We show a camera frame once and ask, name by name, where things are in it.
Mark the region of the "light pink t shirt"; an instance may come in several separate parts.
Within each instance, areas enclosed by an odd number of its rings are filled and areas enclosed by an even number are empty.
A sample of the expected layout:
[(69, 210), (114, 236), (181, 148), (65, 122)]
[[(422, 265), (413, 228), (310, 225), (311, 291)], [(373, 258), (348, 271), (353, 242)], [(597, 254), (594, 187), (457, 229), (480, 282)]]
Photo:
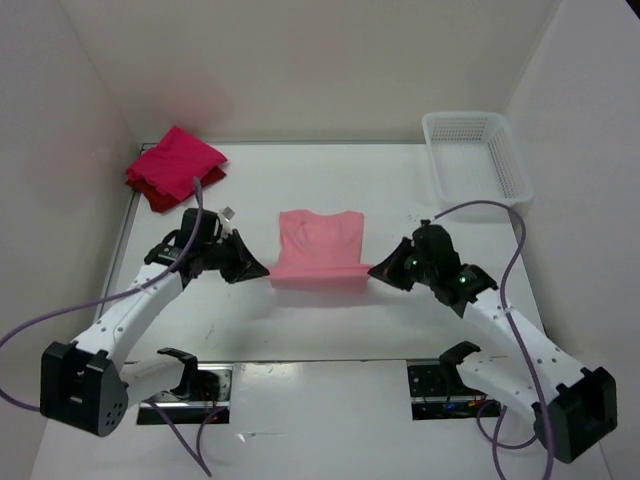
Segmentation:
[(292, 210), (279, 215), (280, 253), (269, 267), (271, 286), (315, 293), (366, 290), (370, 266), (361, 262), (365, 216)]

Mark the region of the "magenta t shirt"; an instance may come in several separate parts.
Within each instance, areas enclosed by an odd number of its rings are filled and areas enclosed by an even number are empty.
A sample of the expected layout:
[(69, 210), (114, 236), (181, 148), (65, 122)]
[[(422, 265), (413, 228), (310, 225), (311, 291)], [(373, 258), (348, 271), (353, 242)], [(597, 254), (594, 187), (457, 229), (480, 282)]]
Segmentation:
[(173, 126), (154, 147), (143, 153), (127, 170), (127, 179), (144, 179), (162, 193), (178, 197), (187, 181), (199, 180), (228, 159), (218, 150), (185, 130)]

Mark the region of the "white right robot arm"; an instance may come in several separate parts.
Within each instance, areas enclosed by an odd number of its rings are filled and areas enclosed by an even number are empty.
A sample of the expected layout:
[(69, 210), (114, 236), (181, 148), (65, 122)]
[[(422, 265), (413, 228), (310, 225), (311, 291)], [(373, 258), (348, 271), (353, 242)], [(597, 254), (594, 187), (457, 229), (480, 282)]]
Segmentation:
[(572, 463), (616, 429), (613, 376), (602, 367), (588, 369), (554, 344), (488, 273), (460, 260), (442, 226), (422, 221), (369, 275), (403, 291), (424, 285), (475, 328), (488, 346), (465, 340), (443, 352), (441, 386), (450, 393), (483, 392), (531, 422), (556, 460)]

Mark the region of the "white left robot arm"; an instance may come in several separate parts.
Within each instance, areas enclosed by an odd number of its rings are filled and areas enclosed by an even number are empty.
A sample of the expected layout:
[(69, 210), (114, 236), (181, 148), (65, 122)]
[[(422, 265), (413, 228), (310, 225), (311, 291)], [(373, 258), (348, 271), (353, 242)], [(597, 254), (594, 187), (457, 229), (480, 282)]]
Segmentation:
[(234, 212), (187, 209), (181, 225), (154, 246), (129, 289), (67, 344), (51, 343), (41, 357), (42, 416), (98, 437), (110, 435), (126, 410), (162, 392), (194, 396), (204, 375), (195, 355), (163, 347), (150, 359), (127, 358), (158, 315), (206, 271), (228, 284), (269, 271), (230, 226)]

